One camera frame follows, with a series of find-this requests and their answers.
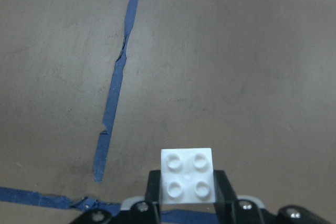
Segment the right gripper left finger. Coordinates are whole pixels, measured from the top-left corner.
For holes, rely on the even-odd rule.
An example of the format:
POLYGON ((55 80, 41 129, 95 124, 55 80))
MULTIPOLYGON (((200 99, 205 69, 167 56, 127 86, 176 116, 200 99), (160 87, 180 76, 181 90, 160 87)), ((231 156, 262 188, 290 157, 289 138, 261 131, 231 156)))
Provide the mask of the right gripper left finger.
POLYGON ((162 186, 160 170, 149 172, 145 202, 148 205, 147 212, 149 213, 150 223, 161 223, 162 186))

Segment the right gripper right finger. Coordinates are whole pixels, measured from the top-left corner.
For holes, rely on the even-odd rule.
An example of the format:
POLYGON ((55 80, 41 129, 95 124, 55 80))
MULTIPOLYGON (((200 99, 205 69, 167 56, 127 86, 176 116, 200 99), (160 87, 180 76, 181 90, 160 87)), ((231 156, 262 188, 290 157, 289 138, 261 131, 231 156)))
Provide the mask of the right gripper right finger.
POLYGON ((232 204, 237 200, 237 195, 223 170, 214 170, 214 189, 214 208, 218 223, 234 223, 232 204))

